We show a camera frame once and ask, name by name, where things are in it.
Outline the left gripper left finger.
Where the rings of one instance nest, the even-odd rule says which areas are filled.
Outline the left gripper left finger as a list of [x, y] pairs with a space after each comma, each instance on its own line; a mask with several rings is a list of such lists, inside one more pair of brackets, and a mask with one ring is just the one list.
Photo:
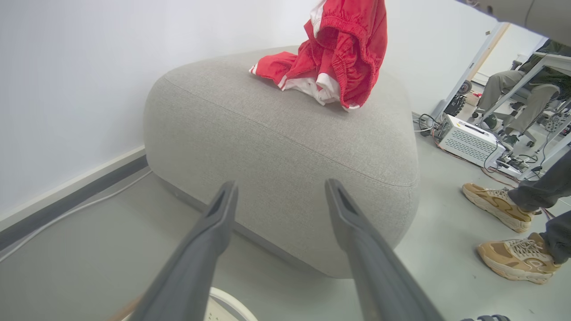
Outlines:
[[202, 321], [218, 257], [230, 244], [237, 208], [234, 181], [221, 185], [130, 315], [131, 321]]

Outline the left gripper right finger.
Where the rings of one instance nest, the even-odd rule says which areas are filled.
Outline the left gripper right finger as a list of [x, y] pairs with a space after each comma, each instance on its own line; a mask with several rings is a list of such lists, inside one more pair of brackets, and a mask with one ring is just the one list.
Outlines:
[[337, 244], [347, 255], [365, 321], [441, 321], [443, 317], [342, 183], [326, 198]]

